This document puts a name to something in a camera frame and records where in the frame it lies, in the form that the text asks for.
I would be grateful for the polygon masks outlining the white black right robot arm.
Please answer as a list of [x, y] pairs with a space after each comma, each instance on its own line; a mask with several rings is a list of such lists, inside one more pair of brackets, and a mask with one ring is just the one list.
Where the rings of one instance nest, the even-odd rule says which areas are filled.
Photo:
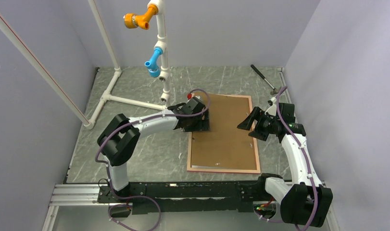
[[324, 187], [315, 173], [306, 146], [306, 131], [303, 124], [296, 123], [295, 106], [291, 103], [270, 102], [267, 111], [254, 107], [246, 119], [237, 127], [249, 131], [249, 136], [261, 141], [270, 134], [275, 135], [284, 149], [291, 185], [280, 175], [263, 173], [252, 185], [252, 192], [260, 199], [274, 198], [280, 205], [284, 223], [308, 227], [322, 227], [330, 208], [333, 193]]

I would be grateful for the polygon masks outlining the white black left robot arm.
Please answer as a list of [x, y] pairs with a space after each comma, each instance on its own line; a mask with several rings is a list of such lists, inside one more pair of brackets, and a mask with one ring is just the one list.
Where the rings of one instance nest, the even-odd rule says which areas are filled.
[[197, 97], [185, 103], [167, 107], [155, 114], [142, 117], [126, 117], [117, 114], [97, 139], [99, 154], [107, 168], [108, 182], [112, 186], [110, 196], [117, 202], [130, 195], [127, 162], [138, 141], [149, 135], [168, 130], [184, 132], [209, 130], [209, 106]]

